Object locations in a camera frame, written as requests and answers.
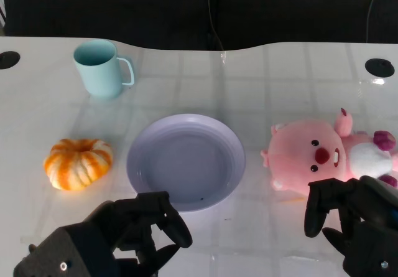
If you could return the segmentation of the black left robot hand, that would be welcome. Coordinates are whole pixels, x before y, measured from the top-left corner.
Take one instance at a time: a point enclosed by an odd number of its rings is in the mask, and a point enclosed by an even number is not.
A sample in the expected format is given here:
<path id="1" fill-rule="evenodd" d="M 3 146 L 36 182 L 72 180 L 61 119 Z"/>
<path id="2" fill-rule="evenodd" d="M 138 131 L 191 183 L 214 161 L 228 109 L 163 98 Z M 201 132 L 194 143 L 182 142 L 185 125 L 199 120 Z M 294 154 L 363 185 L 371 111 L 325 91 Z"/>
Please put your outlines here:
<path id="1" fill-rule="evenodd" d="M 191 233 L 167 192 L 107 201 L 84 221 L 57 228 L 14 268 L 14 276 L 157 276 Z"/>

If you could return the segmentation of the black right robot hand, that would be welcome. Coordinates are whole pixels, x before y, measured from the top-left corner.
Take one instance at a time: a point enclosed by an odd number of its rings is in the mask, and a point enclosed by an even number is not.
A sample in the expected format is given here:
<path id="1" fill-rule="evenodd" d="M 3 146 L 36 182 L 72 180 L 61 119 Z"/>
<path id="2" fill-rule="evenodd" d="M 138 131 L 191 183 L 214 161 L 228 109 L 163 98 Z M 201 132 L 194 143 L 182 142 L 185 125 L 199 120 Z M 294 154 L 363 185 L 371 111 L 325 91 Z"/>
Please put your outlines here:
<path id="1" fill-rule="evenodd" d="M 305 235 L 323 233 L 348 276 L 397 276 L 397 189 L 369 176 L 308 186 Z"/>

